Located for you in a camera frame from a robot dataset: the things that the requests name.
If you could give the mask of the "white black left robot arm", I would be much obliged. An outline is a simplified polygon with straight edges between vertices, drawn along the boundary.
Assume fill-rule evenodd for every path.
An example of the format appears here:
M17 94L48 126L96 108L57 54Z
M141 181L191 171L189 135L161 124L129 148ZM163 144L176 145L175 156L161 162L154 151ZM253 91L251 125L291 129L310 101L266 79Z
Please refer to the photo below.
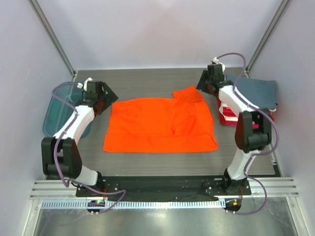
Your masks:
M101 173L83 165L78 143L87 126L113 105L118 97L105 82L92 78L83 83L71 82L67 85L81 89L82 96L72 105L56 95L59 87L53 88L52 96L70 107L73 112L57 133L41 141L43 173L47 177L59 178L65 187L73 183L95 195L105 196Z

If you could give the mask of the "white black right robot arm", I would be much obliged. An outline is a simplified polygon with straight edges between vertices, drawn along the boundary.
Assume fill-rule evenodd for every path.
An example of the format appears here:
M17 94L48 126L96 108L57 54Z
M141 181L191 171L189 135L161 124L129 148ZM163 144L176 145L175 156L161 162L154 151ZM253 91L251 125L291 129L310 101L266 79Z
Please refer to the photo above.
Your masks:
M227 81L219 62L208 65L196 88L225 103L238 119L234 136L237 150L224 171L219 188L226 195L238 195L246 188L248 168L255 156L272 140L270 111L259 109L237 90L232 81Z

